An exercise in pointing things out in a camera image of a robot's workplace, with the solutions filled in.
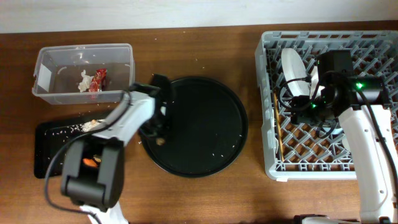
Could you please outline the rice and nut shells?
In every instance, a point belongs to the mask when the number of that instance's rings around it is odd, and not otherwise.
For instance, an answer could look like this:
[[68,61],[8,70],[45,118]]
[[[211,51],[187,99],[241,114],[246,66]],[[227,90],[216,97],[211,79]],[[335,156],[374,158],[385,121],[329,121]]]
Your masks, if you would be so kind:
[[54,128],[50,131],[51,136],[64,136],[65,138],[71,138],[72,136],[78,136],[82,133],[86,133],[90,131],[92,128],[101,124],[103,119],[92,119],[91,121],[80,123],[80,124],[71,124],[65,127]]

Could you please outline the red snack wrapper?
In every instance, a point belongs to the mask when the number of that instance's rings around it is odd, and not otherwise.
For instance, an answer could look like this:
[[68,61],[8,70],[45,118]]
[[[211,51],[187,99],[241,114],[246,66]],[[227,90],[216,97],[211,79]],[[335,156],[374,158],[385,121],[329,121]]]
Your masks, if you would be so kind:
[[106,74],[107,74],[106,68],[96,70],[94,77],[91,79],[88,91],[89,92],[102,91],[106,84]]

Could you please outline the wooden chopstick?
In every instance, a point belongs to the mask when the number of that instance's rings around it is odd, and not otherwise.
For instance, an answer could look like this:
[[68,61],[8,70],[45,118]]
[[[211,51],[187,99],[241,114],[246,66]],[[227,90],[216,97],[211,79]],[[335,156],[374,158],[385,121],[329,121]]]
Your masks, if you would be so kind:
[[283,142],[282,142],[282,132],[280,128],[280,119],[279,119],[279,107],[278,107],[278,100],[277,100],[277,95],[276,92],[274,92],[274,110],[275,110],[275,120],[276,120],[276,126],[277,126],[277,136],[278,136],[278,143],[279,143],[279,154],[280,154],[280,159],[282,162],[284,162],[284,148],[283,148]]

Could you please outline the grey plate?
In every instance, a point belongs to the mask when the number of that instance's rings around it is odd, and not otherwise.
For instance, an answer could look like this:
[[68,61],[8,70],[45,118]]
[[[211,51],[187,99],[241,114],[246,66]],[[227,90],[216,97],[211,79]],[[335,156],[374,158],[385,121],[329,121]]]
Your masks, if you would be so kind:
[[[282,69],[286,81],[307,78],[305,66],[296,50],[285,48],[281,53]],[[310,85],[305,81],[293,81],[287,84],[293,96],[309,95]]]

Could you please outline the white cup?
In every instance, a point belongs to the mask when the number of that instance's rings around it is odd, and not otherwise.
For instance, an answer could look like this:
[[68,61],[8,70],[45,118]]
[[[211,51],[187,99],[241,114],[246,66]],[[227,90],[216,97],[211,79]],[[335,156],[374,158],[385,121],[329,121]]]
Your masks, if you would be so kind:
[[350,149],[350,146],[349,146],[349,143],[348,143],[348,140],[347,140],[346,136],[341,140],[341,142],[342,142],[343,147],[344,147],[348,152],[350,152],[351,149]]

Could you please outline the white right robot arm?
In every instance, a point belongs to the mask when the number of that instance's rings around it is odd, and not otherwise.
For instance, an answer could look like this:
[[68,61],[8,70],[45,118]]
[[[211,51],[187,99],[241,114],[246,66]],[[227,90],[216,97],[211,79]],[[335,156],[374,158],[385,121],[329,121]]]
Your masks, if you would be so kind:
[[363,223],[397,223],[397,150],[384,79],[355,74],[347,50],[317,58],[312,95],[292,98],[291,122],[330,128],[346,136],[359,185]]

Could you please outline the white tissue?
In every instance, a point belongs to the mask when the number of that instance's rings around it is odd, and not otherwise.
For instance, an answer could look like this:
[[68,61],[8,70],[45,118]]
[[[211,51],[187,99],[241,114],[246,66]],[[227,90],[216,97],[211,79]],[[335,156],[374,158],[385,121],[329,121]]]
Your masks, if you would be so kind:
[[81,72],[82,81],[78,84],[78,89],[80,92],[85,92],[90,88],[91,81],[93,76],[89,76],[86,74],[86,70]]

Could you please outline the orange carrot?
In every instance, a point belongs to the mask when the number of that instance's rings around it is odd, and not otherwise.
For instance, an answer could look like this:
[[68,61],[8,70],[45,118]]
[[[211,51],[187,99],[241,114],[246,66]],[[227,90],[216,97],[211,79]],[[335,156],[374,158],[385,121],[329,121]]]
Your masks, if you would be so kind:
[[84,158],[83,164],[87,167],[98,168],[98,164],[93,159]]

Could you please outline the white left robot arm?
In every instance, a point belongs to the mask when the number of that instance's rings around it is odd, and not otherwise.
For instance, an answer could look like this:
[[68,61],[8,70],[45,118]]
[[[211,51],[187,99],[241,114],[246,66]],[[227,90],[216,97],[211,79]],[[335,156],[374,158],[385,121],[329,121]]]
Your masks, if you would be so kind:
[[[148,84],[133,83],[123,91],[119,105],[104,121],[68,140],[53,156],[44,177],[47,203],[63,212],[86,215],[92,223],[127,223],[119,202],[125,147],[136,133],[164,140],[173,100],[171,81],[159,74]],[[50,199],[49,177],[60,156],[65,158],[60,190],[76,209]]]

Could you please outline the light blue cup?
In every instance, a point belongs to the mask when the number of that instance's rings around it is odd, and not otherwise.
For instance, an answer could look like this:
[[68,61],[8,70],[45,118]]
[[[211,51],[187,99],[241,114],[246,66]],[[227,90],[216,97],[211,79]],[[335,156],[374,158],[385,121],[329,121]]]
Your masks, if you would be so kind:
[[327,133],[332,134],[332,135],[337,135],[341,134],[343,132],[343,129],[341,128],[339,121],[337,119],[326,119],[323,122],[321,122],[317,126],[316,133],[317,134],[322,134],[325,135]]

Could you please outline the brown food lump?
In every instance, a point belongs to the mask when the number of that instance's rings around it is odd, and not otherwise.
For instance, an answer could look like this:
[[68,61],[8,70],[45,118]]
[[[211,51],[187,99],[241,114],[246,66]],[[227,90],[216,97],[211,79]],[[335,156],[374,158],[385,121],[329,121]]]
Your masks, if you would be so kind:
[[162,146],[162,145],[165,144],[165,139],[164,138],[157,138],[155,141],[156,141],[156,144],[158,146]]

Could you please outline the pink bowl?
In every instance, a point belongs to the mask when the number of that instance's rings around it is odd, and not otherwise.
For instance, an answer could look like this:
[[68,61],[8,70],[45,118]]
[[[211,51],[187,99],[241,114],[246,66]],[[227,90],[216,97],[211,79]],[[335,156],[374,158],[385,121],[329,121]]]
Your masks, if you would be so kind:
[[318,90],[315,91],[316,86],[318,84],[319,81],[319,77],[318,77],[318,67],[314,66],[311,74],[311,85],[310,85],[310,98],[315,95],[316,97],[321,95],[321,91],[325,88],[324,86],[319,86]]

